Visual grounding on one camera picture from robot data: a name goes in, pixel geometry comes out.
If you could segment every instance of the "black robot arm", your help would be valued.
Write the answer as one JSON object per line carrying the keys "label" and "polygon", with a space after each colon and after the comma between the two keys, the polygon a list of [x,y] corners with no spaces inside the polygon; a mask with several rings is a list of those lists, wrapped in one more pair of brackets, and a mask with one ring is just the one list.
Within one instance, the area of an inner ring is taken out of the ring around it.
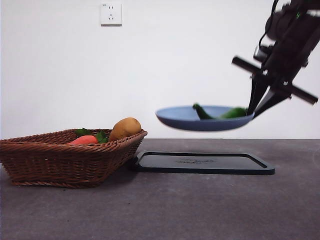
{"label": "black robot arm", "polygon": [[264,34],[275,42],[269,46],[261,45],[262,36],[253,55],[261,62],[261,67],[237,56],[232,60],[233,64],[252,73],[247,115],[255,112],[254,117],[291,98],[292,94],[310,104],[318,101],[316,96],[292,82],[300,69],[308,65],[308,57],[320,40],[320,16],[310,13],[310,10],[320,10],[320,0],[292,0],[281,11],[274,12],[277,2],[273,3]]}

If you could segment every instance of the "blue bowl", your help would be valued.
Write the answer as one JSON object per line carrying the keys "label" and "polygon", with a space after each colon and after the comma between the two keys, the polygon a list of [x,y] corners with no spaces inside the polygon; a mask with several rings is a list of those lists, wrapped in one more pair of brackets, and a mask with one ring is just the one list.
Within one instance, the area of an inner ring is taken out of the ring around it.
{"label": "blue bowl", "polygon": [[[233,107],[229,106],[202,106],[212,117],[218,117]],[[189,131],[224,131],[242,127],[252,120],[255,113],[226,119],[200,119],[192,106],[175,106],[158,110],[155,115],[163,124]]]}

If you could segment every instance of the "black plastic tray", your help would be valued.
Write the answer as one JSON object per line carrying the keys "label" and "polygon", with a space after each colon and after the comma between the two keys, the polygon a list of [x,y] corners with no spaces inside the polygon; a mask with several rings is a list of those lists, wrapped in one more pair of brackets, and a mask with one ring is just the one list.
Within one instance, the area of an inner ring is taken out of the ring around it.
{"label": "black plastic tray", "polygon": [[275,168],[248,153],[140,152],[133,164],[137,172],[272,175]]}

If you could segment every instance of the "electrical socket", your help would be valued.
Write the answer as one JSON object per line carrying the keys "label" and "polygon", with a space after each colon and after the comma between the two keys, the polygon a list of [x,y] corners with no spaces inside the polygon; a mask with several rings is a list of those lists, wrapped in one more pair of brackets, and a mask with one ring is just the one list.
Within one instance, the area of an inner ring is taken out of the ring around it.
{"label": "electrical socket", "polygon": [[101,26],[122,25],[122,4],[120,2],[102,3],[100,7]]}

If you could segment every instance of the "wicker basket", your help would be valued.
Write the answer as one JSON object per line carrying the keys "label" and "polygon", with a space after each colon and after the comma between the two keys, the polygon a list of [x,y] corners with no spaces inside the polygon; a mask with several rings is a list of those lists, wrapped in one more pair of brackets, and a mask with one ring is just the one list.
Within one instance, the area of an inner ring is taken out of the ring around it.
{"label": "wicker basket", "polygon": [[[94,134],[111,129],[91,129]],[[103,144],[67,145],[75,129],[0,141],[0,163],[17,186],[93,188],[134,157],[147,132]]]}

